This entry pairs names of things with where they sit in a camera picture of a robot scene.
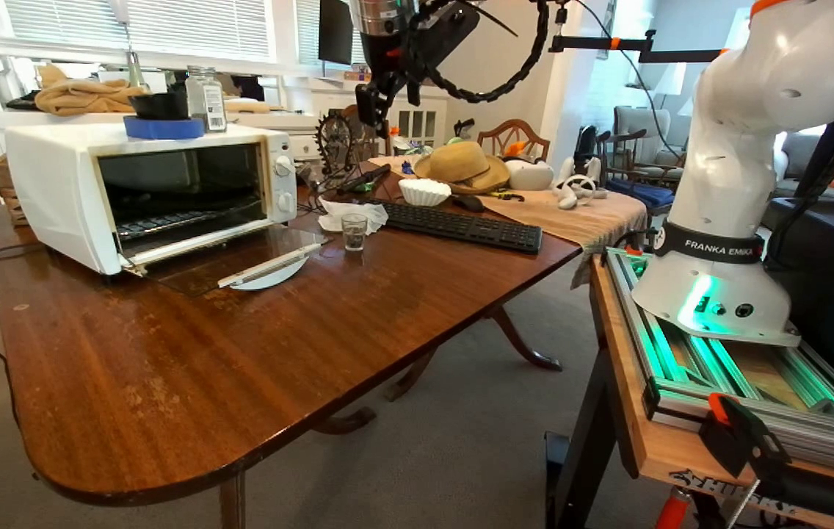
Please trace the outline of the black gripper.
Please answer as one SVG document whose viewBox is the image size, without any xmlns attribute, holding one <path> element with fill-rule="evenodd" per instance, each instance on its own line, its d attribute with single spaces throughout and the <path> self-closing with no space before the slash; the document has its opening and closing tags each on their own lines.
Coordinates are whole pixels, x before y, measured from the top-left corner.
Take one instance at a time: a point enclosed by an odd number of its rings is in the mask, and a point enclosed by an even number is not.
<svg viewBox="0 0 834 529">
<path fill-rule="evenodd" d="M 359 120 L 386 129 L 398 95 L 421 87 L 480 28 L 471 0 L 354 0 L 371 79 L 355 88 Z"/>
</svg>

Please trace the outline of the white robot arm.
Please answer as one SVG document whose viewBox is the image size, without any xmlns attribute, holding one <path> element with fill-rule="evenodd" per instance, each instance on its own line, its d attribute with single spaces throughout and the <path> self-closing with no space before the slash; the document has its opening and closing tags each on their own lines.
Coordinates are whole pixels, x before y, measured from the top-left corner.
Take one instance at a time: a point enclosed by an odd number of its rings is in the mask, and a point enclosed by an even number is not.
<svg viewBox="0 0 834 529">
<path fill-rule="evenodd" d="M 796 348 L 759 223 L 776 135 L 819 123 L 834 123 L 834 0 L 754 0 L 746 45 L 724 51 L 696 87 L 684 173 L 631 301 L 691 335 Z"/>
</svg>

